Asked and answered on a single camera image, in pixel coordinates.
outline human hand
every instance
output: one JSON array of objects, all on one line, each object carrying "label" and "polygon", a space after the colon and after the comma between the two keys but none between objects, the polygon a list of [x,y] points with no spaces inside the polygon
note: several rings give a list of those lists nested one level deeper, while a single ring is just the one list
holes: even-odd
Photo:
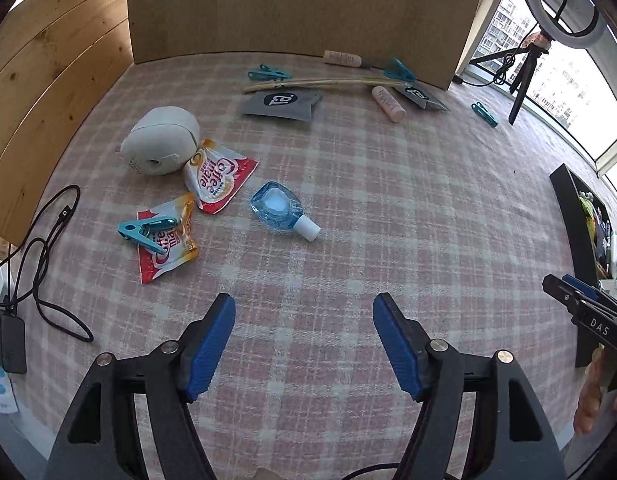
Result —
[{"label": "human hand", "polygon": [[[586,382],[579,394],[579,403],[573,420],[576,434],[589,433],[595,425],[597,412],[601,405],[601,390],[599,380],[604,365],[604,351],[596,349],[592,355],[592,362],[586,369]],[[617,398],[613,402],[613,409],[617,411]]]}]

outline grey pouch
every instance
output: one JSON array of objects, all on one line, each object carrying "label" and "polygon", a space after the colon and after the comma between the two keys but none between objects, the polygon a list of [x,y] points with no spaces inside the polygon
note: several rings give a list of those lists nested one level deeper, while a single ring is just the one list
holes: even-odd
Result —
[{"label": "grey pouch", "polygon": [[313,118],[313,105],[321,98],[320,92],[295,88],[259,91],[242,105],[240,111],[243,114],[310,122]]},{"label": "grey pouch", "polygon": [[419,86],[416,82],[409,83],[405,88],[397,88],[397,91],[408,97],[413,103],[420,108],[432,108],[434,110],[446,110],[448,107],[439,99],[430,95],[426,90]]}]

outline red packet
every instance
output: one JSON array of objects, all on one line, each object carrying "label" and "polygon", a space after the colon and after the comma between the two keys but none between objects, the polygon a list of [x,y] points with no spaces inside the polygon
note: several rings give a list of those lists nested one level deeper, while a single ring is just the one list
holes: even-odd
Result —
[{"label": "red packet", "polygon": [[214,215],[239,191],[257,164],[252,158],[206,139],[185,164],[184,181],[198,207]]},{"label": "red packet", "polygon": [[160,215],[174,216],[178,219],[178,224],[174,228],[148,235],[160,247],[166,249],[166,254],[153,254],[138,245],[142,283],[149,283],[157,276],[197,256],[199,249],[191,238],[191,213],[194,208],[195,197],[192,193],[186,193],[175,200],[152,207],[148,211],[138,211],[138,220]]}]

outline teal clothespin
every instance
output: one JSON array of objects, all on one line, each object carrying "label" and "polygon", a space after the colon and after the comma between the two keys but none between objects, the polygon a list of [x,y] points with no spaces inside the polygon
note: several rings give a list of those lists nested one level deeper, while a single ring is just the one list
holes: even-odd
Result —
[{"label": "teal clothespin", "polygon": [[484,121],[490,124],[493,128],[499,124],[497,119],[482,105],[479,101],[470,105],[473,111],[482,117]]},{"label": "teal clothespin", "polygon": [[392,68],[384,70],[384,75],[390,79],[400,79],[402,81],[417,81],[415,74],[397,57],[391,58]]},{"label": "teal clothespin", "polygon": [[130,222],[122,222],[117,227],[117,232],[123,238],[135,242],[144,249],[157,254],[166,254],[166,249],[160,247],[153,240],[148,238],[148,234],[158,231],[166,231],[172,229],[178,224],[178,221],[173,216],[153,216],[153,218],[145,218],[143,220],[131,220]]},{"label": "teal clothespin", "polygon": [[248,78],[253,81],[277,81],[280,79],[290,79],[292,76],[289,73],[284,72],[278,68],[271,68],[270,66],[260,65],[259,70],[251,70],[248,73]]}]

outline metal screw head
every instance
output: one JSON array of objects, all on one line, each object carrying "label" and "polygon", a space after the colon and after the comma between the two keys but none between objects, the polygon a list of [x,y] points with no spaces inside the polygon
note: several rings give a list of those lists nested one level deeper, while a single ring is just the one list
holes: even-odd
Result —
[{"label": "metal screw head", "polygon": [[99,366],[108,366],[112,362],[112,355],[108,352],[104,352],[103,354],[99,354],[95,362]]},{"label": "metal screw head", "polygon": [[497,358],[502,363],[512,363],[512,360],[514,359],[514,357],[508,350],[499,350],[499,352],[497,352]]},{"label": "metal screw head", "polygon": [[445,352],[448,350],[448,343],[444,339],[431,340],[431,348],[435,352]]},{"label": "metal screw head", "polygon": [[166,341],[162,343],[162,346],[160,346],[159,349],[165,354],[173,354],[178,348],[179,345],[177,344],[177,341]]}]

